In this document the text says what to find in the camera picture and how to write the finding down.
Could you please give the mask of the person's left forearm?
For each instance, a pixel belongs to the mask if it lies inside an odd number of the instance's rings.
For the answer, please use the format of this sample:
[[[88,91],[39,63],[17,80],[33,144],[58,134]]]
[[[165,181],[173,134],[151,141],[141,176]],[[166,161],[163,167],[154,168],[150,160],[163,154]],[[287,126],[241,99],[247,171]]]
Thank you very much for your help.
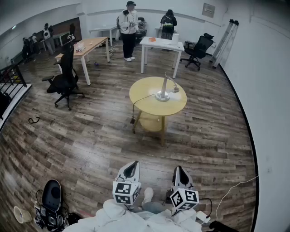
[[[143,232],[147,225],[142,217],[110,199],[104,202],[103,208],[94,217],[80,219],[63,232]]]

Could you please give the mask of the person's leg in jeans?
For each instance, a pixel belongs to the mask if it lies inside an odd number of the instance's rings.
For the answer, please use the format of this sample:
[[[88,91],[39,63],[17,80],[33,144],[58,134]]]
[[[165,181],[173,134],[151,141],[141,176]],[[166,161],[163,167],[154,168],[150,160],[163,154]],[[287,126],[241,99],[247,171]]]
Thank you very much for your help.
[[[166,207],[159,202],[146,202],[142,205],[144,211],[158,214],[166,210]]]

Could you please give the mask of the white square table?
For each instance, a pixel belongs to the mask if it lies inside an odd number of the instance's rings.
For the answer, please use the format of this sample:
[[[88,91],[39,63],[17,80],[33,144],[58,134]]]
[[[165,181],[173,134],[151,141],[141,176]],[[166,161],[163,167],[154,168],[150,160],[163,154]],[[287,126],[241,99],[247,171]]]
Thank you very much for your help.
[[[155,41],[150,41],[150,37],[144,37],[141,42],[141,74],[144,73],[144,66],[147,64],[147,55],[148,55],[148,48],[159,48],[159,49],[166,49],[170,51],[176,52],[175,60],[173,63],[173,79],[176,78],[177,70],[179,67],[179,62],[181,59],[181,54],[184,51],[184,46],[181,42],[177,44],[172,44],[171,40],[156,38]]]

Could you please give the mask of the wooden top table white legs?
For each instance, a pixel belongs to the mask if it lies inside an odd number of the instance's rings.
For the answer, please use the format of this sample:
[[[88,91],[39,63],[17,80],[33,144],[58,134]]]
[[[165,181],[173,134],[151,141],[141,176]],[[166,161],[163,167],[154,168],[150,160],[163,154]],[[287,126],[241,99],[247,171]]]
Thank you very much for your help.
[[[89,74],[88,74],[88,70],[87,70],[87,63],[90,62],[89,53],[92,52],[95,48],[99,47],[102,43],[105,43],[105,46],[106,46],[106,58],[107,58],[107,62],[109,63],[110,62],[110,55],[109,55],[108,37],[82,39],[78,43],[84,43],[86,48],[84,49],[83,52],[76,53],[75,50],[74,50],[74,47],[73,47],[72,60],[79,59],[81,61],[87,85],[91,85]]]

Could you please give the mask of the silver metal stand tool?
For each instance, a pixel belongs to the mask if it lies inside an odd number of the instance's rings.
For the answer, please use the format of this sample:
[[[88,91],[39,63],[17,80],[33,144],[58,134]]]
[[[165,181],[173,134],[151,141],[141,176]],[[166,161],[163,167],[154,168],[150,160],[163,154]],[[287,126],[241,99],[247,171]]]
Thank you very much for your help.
[[[173,89],[166,89],[167,88],[167,80],[171,80],[174,83],[174,87]],[[155,93],[155,98],[156,100],[160,101],[160,102],[167,102],[170,99],[170,93],[178,93],[179,92],[179,88],[177,83],[175,82],[175,80],[172,77],[168,77],[167,73],[165,73],[165,77],[164,77],[164,81],[163,81],[163,85],[160,91]]]

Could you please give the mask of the grey wall panel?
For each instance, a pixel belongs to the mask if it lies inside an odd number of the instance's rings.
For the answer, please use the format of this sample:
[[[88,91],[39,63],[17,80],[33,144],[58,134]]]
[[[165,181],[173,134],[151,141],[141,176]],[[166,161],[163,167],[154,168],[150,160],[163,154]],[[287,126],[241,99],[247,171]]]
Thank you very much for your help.
[[[207,3],[203,4],[202,15],[207,16],[209,18],[214,18],[214,13],[215,13],[215,6],[207,4]]]

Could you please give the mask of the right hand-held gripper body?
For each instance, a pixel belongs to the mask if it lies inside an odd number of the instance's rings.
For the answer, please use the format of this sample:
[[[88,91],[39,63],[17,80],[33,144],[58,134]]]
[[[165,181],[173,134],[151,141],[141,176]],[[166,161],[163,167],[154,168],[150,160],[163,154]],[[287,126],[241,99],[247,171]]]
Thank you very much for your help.
[[[188,211],[199,204],[199,192],[178,188],[170,195],[170,200],[176,210]]]

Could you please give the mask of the black metal railing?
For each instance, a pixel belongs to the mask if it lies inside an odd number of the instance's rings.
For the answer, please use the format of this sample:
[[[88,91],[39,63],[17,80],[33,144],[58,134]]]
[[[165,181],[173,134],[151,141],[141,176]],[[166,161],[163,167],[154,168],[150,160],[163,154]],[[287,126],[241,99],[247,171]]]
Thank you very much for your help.
[[[16,64],[0,69],[0,121],[4,120],[5,111],[26,84],[19,67]]]

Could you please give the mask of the person's white shoe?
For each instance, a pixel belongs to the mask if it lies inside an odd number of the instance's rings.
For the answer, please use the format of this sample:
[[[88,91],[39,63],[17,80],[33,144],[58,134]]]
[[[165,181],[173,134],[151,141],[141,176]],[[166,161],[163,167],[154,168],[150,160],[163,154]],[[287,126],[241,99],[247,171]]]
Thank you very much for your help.
[[[146,203],[151,202],[153,195],[154,195],[153,189],[151,187],[146,188],[144,191],[144,199],[142,201],[141,206],[143,207]]]

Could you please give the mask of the black equipment pile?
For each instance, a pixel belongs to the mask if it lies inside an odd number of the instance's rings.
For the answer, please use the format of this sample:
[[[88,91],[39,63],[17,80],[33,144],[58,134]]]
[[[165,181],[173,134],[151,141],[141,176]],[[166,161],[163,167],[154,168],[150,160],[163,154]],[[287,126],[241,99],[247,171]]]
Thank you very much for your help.
[[[43,205],[35,205],[36,217],[34,223],[49,232],[62,232],[67,226],[67,220],[61,210],[53,211]]]

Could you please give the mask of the person's right forearm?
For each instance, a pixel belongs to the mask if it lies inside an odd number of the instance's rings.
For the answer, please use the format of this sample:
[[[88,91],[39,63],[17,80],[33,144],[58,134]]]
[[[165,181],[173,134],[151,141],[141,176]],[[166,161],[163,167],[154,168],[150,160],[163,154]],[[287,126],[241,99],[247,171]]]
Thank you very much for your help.
[[[196,222],[196,211],[179,211],[172,216],[168,209],[146,220],[153,232],[202,232],[202,225]]]

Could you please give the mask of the beige waste bin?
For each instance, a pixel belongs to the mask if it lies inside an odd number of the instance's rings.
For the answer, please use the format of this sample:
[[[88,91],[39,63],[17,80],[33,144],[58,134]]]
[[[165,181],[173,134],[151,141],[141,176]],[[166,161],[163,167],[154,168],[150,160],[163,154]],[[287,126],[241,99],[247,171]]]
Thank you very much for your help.
[[[31,222],[31,220],[32,220],[32,217],[31,217],[30,213],[27,210],[20,209],[17,206],[14,206],[13,213],[14,213],[15,219],[20,224],[23,224],[23,223],[26,223],[26,222]]]

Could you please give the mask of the black office chair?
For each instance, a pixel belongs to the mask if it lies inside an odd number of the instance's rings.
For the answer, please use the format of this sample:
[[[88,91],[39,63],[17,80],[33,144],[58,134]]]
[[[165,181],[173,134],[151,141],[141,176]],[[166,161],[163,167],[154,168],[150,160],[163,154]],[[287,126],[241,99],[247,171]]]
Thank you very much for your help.
[[[190,57],[188,59],[181,58],[180,61],[184,60],[188,62],[185,65],[186,68],[188,68],[190,64],[194,64],[199,71],[201,65],[199,59],[206,57],[207,49],[213,44],[213,36],[208,33],[204,33],[199,37],[198,42],[195,43],[192,48],[190,47],[191,44],[193,43],[189,41],[186,41],[184,44],[184,51],[186,54],[190,55]]]
[[[85,97],[83,92],[78,91],[78,75],[73,68],[73,54],[74,54],[74,30],[75,26],[70,25],[70,32],[68,36],[63,41],[62,45],[62,56],[60,61],[56,61],[54,64],[59,65],[62,73],[56,76],[47,76],[42,78],[43,82],[49,82],[49,88],[47,93],[57,93],[60,94],[60,98],[54,103],[55,107],[58,107],[58,102],[62,99],[67,100],[68,109],[71,110],[69,104],[69,97],[71,95],[81,95]]]

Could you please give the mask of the black box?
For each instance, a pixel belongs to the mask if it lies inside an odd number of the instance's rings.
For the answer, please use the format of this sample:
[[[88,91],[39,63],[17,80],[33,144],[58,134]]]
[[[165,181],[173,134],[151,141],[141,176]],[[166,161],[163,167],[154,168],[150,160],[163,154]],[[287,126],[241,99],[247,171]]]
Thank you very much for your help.
[[[239,232],[218,221],[210,223],[209,228],[212,229],[212,232]]]

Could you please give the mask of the white power adapter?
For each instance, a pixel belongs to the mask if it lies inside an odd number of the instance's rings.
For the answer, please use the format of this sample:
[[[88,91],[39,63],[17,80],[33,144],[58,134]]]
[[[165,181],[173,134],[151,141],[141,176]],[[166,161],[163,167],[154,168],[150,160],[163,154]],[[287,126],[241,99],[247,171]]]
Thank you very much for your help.
[[[198,211],[198,212],[196,213],[196,218],[197,218],[199,221],[201,221],[201,225],[203,225],[203,224],[207,224],[208,222],[210,222],[210,219],[211,219],[207,214],[205,214],[205,213],[202,212],[202,211]]]

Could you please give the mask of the aluminium ladder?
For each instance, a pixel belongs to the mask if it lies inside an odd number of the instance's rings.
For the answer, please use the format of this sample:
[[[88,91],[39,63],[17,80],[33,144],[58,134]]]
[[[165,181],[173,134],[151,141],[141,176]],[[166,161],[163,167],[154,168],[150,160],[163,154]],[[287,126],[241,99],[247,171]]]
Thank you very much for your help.
[[[223,53],[226,50],[226,47],[230,40],[234,38],[237,28],[239,26],[239,21],[238,20],[229,20],[229,24],[227,26],[227,29],[225,30],[220,42],[218,43],[212,58],[210,59],[210,63],[212,64],[213,69],[216,69],[218,64],[220,63]]]

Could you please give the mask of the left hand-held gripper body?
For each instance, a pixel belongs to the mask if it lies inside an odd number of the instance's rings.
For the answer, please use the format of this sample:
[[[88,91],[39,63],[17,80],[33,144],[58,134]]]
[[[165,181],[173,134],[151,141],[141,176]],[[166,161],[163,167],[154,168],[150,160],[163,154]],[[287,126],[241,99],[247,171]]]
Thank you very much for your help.
[[[133,205],[140,194],[141,183],[113,182],[113,198],[117,204]]]

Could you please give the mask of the round yellow wooden table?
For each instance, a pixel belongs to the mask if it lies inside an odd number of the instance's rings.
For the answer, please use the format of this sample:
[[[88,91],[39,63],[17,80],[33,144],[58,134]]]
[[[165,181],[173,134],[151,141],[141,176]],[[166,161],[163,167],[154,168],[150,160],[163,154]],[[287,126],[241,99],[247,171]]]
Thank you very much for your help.
[[[155,93],[161,90],[163,81],[164,77],[146,77],[136,81],[129,91],[133,109],[139,109],[138,115],[131,117],[133,132],[139,122],[148,131],[160,132],[162,145],[164,145],[167,117],[182,111],[187,103],[186,93],[180,85],[178,85],[179,92],[171,92],[167,102],[156,100]],[[173,89],[173,87],[174,83],[168,79],[166,89]]]

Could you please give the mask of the long white table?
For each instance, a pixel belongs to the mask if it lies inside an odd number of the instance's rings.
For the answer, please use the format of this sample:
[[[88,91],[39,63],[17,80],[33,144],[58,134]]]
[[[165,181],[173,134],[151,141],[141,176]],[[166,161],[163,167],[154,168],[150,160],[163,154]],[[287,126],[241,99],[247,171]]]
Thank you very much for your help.
[[[104,32],[104,31],[108,31],[109,32],[109,38],[110,38],[110,46],[113,46],[113,36],[112,36],[112,31],[114,29],[116,29],[117,26],[116,25],[105,25],[105,26],[100,26],[94,29],[90,29],[88,32],[89,34],[92,36],[93,32]]]

